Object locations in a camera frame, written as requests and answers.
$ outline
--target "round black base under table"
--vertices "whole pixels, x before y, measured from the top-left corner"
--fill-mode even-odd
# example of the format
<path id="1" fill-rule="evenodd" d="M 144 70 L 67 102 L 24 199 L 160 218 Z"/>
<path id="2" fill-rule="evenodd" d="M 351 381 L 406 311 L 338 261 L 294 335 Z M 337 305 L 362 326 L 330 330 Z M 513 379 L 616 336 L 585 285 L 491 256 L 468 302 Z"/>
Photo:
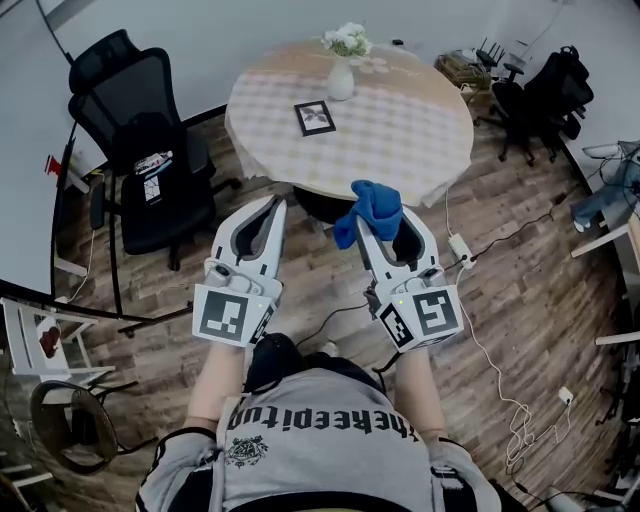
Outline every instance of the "round black base under table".
<path id="1" fill-rule="evenodd" d="M 347 199 L 323 196 L 299 187 L 293 187 L 293 195 L 305 212 L 327 224 L 335 224 L 340 217 L 349 213 L 355 203 Z"/>

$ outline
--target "picture frame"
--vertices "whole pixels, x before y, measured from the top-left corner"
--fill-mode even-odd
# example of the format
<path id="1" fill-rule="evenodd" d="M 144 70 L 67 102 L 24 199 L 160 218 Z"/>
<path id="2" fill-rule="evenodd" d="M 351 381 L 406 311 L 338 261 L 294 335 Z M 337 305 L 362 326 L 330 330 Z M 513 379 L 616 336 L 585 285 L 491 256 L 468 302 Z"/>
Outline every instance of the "picture frame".
<path id="1" fill-rule="evenodd" d="M 324 100 L 301 103 L 293 108 L 298 116 L 303 137 L 336 131 L 336 125 Z"/>

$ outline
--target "gray t-shirt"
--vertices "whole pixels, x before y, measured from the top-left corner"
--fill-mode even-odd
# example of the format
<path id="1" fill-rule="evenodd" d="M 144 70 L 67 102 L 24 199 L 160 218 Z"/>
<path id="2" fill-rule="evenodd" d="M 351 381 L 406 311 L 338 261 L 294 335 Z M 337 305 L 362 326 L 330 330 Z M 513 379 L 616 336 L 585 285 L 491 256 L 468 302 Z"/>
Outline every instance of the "gray t-shirt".
<path id="1" fill-rule="evenodd" d="M 210 511 L 249 510 L 251 502 L 283 496 L 302 505 L 280 503 L 281 510 L 392 510 L 384 504 L 393 504 L 396 510 L 444 512 L 469 496 L 478 512 L 500 510 L 496 492 L 464 449 L 447 441 L 425 445 L 387 397 L 327 370 L 307 370 L 250 395 L 223 435 L 220 445 L 203 429 L 161 441 L 136 498 L 138 509 L 196 510 L 200 493 L 203 510 Z M 314 506 L 304 505 L 305 495 Z M 171 507 L 176 500 L 189 508 Z"/>

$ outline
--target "wooden floor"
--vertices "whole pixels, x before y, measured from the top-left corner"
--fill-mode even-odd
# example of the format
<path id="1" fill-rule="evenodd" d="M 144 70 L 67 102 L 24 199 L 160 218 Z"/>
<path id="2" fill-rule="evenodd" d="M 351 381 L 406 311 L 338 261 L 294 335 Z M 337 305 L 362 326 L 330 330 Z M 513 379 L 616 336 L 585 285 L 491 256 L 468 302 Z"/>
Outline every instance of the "wooden floor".
<path id="1" fill-rule="evenodd" d="M 240 165 L 223 127 L 223 119 L 203 123 L 198 129 L 210 142 L 211 157 L 218 167 L 214 182 L 240 175 Z M 532 493 L 548 485 L 573 491 L 592 491 L 604 485 L 605 459 L 611 453 L 617 423 L 596 427 L 595 421 L 608 407 L 601 386 L 613 380 L 612 357 L 598 348 L 596 335 L 614 332 L 610 314 L 619 297 L 618 278 L 606 250 L 580 259 L 569 252 L 595 231 L 578 235 L 569 216 L 569 204 L 584 197 L 564 156 L 551 165 L 546 151 L 536 148 L 538 162 L 529 168 L 517 150 L 506 163 L 496 158 L 501 144 L 499 129 L 476 128 L 472 165 L 449 191 L 451 229 L 461 233 L 474 253 L 492 240 L 512 233 L 525 222 L 547 212 L 553 200 L 572 191 L 569 200 L 549 218 L 524 229 L 518 236 L 496 244 L 480 257 L 460 280 L 460 297 L 471 316 L 477 337 L 503 370 L 506 397 L 529 404 L 534 415 L 532 429 L 541 433 L 563 411 L 557 398 L 565 385 L 575 394 L 571 410 L 572 429 L 554 446 L 547 434 L 526 455 L 517 473 L 518 482 Z M 254 179 L 239 193 L 225 191 L 217 197 L 221 217 L 248 201 L 277 193 L 286 197 L 289 212 L 284 256 L 279 279 L 285 285 L 282 304 L 269 326 L 294 340 L 315 331 L 334 309 L 364 303 L 362 292 L 370 282 L 358 250 L 339 251 L 332 231 L 309 218 L 297 205 L 291 186 Z M 60 236 L 64 258 L 86 265 L 91 232 L 87 198 L 67 204 L 77 219 Z M 433 231 L 441 264 L 454 260 L 447 245 L 444 198 L 432 208 L 417 210 Z M 211 233 L 197 236 L 186 247 L 182 270 L 167 270 L 167 251 L 128 256 L 118 240 L 120 285 L 125 311 L 135 315 L 160 315 L 185 306 L 194 285 L 203 280 L 203 261 L 210 254 Z M 448 272 L 455 281 L 458 269 Z M 70 296 L 79 279 L 57 275 L 58 295 Z M 84 306 L 113 310 L 108 259 L 108 230 L 95 235 L 91 275 L 75 301 Z M 85 341 L 94 364 L 116 365 L 112 382 L 140 381 L 140 385 L 107 401 L 107 409 L 123 444 L 150 436 L 163 436 L 183 421 L 189 390 L 193 386 L 207 343 L 190 334 L 191 317 L 140 331 L 127 339 L 116 331 L 122 323 L 103 321 L 87 332 Z M 380 365 L 392 349 L 382 327 L 371 322 L 365 309 L 336 315 L 323 335 L 305 344 L 311 351 L 323 339 L 337 342 L 342 354 L 366 368 Z M 505 450 L 511 437 L 509 422 L 513 404 L 499 400 L 496 372 L 474 344 L 469 329 L 464 336 L 431 349 L 436 381 L 441 390 L 450 435 L 463 444 L 488 478 L 496 478 L 514 496 L 531 505 L 504 471 Z M 393 374 L 388 375 L 392 383 Z M 8 402 L 22 429 L 28 431 L 27 399 L 36 382 L 11 377 Z M 0 449 L 9 449 L 16 460 L 32 458 L 28 443 L 14 442 L 6 413 L 1 411 Z M 559 422 L 559 434 L 566 429 Z M 152 460 L 153 449 L 116 459 L 93 477 L 79 477 L 61 469 L 34 439 L 39 456 L 51 468 L 57 482 L 38 484 L 38 493 L 55 499 L 67 510 L 131 510 L 138 485 Z"/>

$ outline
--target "vase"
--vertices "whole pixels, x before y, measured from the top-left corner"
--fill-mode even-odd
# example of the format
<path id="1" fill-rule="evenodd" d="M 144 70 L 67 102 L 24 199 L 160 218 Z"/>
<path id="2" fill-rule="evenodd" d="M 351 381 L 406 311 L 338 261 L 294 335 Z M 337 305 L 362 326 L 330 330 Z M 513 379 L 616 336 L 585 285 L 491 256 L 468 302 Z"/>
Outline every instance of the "vase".
<path id="1" fill-rule="evenodd" d="M 327 92 L 334 100 L 344 101 L 353 96 L 355 83 L 349 60 L 349 57 L 337 57 L 329 73 Z"/>

